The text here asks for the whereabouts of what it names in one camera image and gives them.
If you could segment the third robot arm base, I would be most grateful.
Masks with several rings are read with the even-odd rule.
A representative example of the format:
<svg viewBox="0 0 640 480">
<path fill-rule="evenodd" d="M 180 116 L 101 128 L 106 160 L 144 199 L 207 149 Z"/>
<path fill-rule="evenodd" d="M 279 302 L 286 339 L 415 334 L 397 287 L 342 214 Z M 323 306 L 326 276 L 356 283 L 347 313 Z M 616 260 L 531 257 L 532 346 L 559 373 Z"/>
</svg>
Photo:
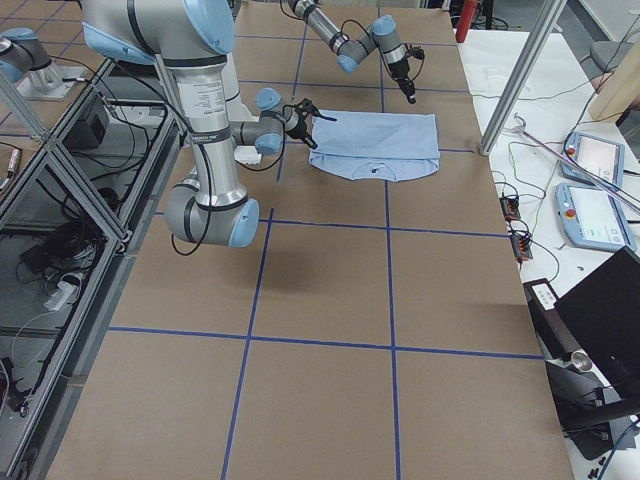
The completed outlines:
<svg viewBox="0 0 640 480">
<path fill-rule="evenodd" d="M 85 75 L 80 66 L 57 64 L 26 27 L 1 33 L 1 72 L 27 100 L 63 100 Z"/>
</svg>

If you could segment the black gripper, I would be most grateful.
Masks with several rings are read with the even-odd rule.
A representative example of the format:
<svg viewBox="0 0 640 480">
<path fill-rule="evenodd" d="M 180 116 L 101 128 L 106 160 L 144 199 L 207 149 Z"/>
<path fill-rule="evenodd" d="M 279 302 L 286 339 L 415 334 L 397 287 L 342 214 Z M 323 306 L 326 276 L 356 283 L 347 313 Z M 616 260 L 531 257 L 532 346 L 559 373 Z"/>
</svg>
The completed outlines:
<svg viewBox="0 0 640 480">
<path fill-rule="evenodd" d="M 308 131 L 306 115 L 293 112 L 287 120 L 287 135 L 292 139 L 300 140 L 310 149 L 315 150 L 318 144 Z"/>
<path fill-rule="evenodd" d="M 409 77 L 409 62 L 403 57 L 398 61 L 388 64 L 391 78 L 399 85 L 400 90 L 405 95 L 409 104 L 416 103 L 416 90 L 414 82 Z"/>
</svg>

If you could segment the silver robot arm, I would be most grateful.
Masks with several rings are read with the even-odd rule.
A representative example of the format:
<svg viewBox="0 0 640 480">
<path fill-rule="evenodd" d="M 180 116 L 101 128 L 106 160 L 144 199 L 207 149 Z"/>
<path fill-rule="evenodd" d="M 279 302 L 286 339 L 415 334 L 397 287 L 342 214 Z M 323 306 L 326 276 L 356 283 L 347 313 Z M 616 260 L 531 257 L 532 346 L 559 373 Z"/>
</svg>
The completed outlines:
<svg viewBox="0 0 640 480">
<path fill-rule="evenodd" d="M 235 149 L 252 145 L 275 153 L 289 135 L 315 148 L 305 117 L 310 101 L 288 105 L 272 89 L 256 98 L 255 121 L 229 119 L 223 70 L 235 45 L 225 1 L 85 1 L 87 45 L 113 60 L 164 67 L 166 93 L 186 127 L 194 154 L 191 174 L 170 192 L 165 221 L 185 242 L 248 246 L 259 204 L 238 178 Z"/>
<path fill-rule="evenodd" d="M 400 38 L 398 26 L 391 15 L 384 15 L 364 26 L 353 19 L 338 27 L 319 7 L 317 1 L 288 1 L 289 18 L 309 26 L 336 55 L 337 63 L 347 73 L 354 72 L 371 54 L 377 53 L 390 78 L 397 84 L 409 104 L 416 103 L 416 88 L 411 76 L 410 58 L 423 62 L 421 47 L 411 47 Z"/>
</svg>

